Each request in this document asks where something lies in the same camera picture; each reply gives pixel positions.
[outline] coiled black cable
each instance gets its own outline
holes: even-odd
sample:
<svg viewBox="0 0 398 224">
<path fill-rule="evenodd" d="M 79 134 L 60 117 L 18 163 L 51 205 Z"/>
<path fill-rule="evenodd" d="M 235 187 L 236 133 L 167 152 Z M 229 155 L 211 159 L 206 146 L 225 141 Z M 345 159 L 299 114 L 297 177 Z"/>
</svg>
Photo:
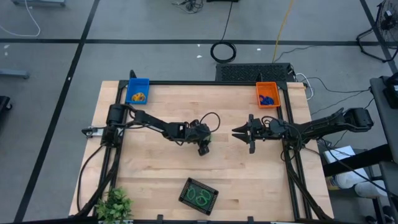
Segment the coiled black cable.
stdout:
<svg viewBox="0 0 398 224">
<path fill-rule="evenodd" d="M 227 42 L 227 41 L 223 41 L 223 40 L 224 40 L 224 36 L 225 36 L 225 32 L 226 32 L 226 28 L 228 27 L 229 17 L 230 17 L 230 15 L 231 15 L 232 3 L 233 3 L 233 1 L 231 0 L 231 7 L 229 7 L 228 19 L 226 20 L 226 25 L 225 25 L 225 30 L 224 30 L 223 38 L 221 38 L 221 40 L 220 40 L 219 42 L 213 44 L 213 45 L 211 46 L 211 49 L 210 49 L 210 55 L 211 55 L 211 57 L 212 57 L 216 62 L 218 62 L 218 63 L 229 63 L 229 62 L 232 62 L 233 60 L 235 60 L 235 57 L 236 57 L 236 47 L 235 47 L 235 45 L 232 44 L 232 43 L 229 43 L 229 42 Z M 230 48 L 232 49 L 232 51 L 233 51 L 232 57 L 230 57 L 229 59 L 225 59 L 225 60 L 216 58 L 216 56 L 214 55 L 214 48 L 215 48 L 217 45 L 220 45 L 220 44 L 226 45 L 226 46 L 228 46 L 228 47 L 230 47 Z"/>
</svg>

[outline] yellow cable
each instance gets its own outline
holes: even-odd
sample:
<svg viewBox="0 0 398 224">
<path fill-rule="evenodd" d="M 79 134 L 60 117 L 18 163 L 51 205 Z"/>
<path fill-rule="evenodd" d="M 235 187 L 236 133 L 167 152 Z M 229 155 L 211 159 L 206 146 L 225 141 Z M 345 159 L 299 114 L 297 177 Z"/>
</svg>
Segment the yellow cable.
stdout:
<svg viewBox="0 0 398 224">
<path fill-rule="evenodd" d="M 279 34 L 278 34 L 278 37 L 276 38 L 274 56 L 272 57 L 272 63 L 274 63 L 274 61 L 275 61 L 275 56 L 276 56 L 276 52 L 277 52 L 277 49 L 278 49 L 279 37 L 280 37 L 280 34 L 282 33 L 282 30 L 284 29 L 284 26 L 285 26 L 285 23 L 286 23 L 286 20 L 287 20 L 287 16 L 289 15 L 290 10 L 292 10 L 293 2 L 294 2 L 294 0 L 290 0 L 289 9 L 287 10 L 286 15 L 284 17 L 284 21 L 282 22 L 282 25 L 280 26 Z"/>
</svg>

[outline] yellow object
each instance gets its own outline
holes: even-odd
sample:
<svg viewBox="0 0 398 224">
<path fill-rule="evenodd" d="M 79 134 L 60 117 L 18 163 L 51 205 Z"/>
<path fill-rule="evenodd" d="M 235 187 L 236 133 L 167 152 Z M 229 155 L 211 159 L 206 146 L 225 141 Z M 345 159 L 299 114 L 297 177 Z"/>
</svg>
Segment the yellow object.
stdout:
<svg viewBox="0 0 398 224">
<path fill-rule="evenodd" d="M 132 101 L 144 101 L 145 100 L 145 94 L 143 93 L 136 93 L 131 97 Z"/>
<path fill-rule="evenodd" d="M 280 34 L 282 33 L 282 30 L 284 29 L 287 16 L 289 15 L 290 10 L 292 10 L 293 2 L 294 2 L 294 0 L 290 0 L 289 9 L 287 10 L 286 15 L 284 17 L 284 21 L 282 22 L 282 25 L 280 26 L 279 34 L 278 34 L 278 37 L 276 38 L 274 56 L 272 57 L 272 63 L 274 63 L 274 61 L 275 61 L 275 56 L 276 56 L 276 51 L 277 51 L 277 48 L 278 48 L 279 37 L 280 37 Z"/>
</svg>

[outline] blue object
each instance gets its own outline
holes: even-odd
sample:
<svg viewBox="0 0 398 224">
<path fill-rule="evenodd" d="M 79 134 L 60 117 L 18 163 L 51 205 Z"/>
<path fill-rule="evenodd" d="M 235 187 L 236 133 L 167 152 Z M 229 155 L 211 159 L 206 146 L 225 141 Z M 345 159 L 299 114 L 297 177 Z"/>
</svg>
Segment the blue object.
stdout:
<svg viewBox="0 0 398 224">
<path fill-rule="evenodd" d="M 143 93 L 145 95 L 144 101 L 133 101 L 131 98 L 136 93 Z M 147 104 L 149 93 L 149 79 L 148 78 L 130 78 L 129 86 L 127 87 L 126 103 L 131 104 Z"/>
<path fill-rule="evenodd" d="M 274 100 L 269 96 L 260 95 L 260 104 L 261 105 L 274 105 Z"/>
</svg>

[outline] white cable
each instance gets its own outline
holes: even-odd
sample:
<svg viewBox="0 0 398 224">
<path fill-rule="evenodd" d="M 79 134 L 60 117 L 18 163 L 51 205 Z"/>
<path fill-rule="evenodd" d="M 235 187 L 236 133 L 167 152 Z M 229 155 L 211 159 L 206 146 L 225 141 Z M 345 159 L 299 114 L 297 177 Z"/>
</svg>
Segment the white cable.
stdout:
<svg viewBox="0 0 398 224">
<path fill-rule="evenodd" d="M 307 81 L 308 87 L 310 87 L 310 90 L 311 90 L 311 96 L 309 98 L 307 98 L 307 100 L 311 100 L 311 98 L 313 97 L 313 90 L 312 90 L 310 82 L 308 81 L 308 79 L 306 78 L 306 76 L 304 74 L 296 73 L 296 75 L 302 75 L 305 78 L 305 81 Z"/>
<path fill-rule="evenodd" d="M 27 0 L 25 0 L 25 6 L 26 6 L 27 12 L 28 12 L 29 15 L 30 15 L 30 18 L 32 18 L 32 21 L 35 23 L 35 25 L 36 25 L 36 27 L 37 27 L 37 29 L 38 29 L 36 35 L 15 34 L 15 33 L 13 33 L 13 32 L 10 32 L 10 31 L 6 30 L 6 29 L 5 29 L 3 26 L 1 26 L 1 25 L 0 25 L 0 29 L 4 30 L 4 31 L 7 32 L 8 34 L 11 34 L 11 35 L 14 35 L 14 36 L 17 36 L 17 37 L 38 37 L 38 36 L 40 35 L 40 32 L 41 32 L 42 30 L 40 29 L 40 26 L 37 24 L 36 20 L 33 18 L 32 14 L 31 14 L 30 11 L 29 11 L 29 8 L 27 7 Z"/>
</svg>

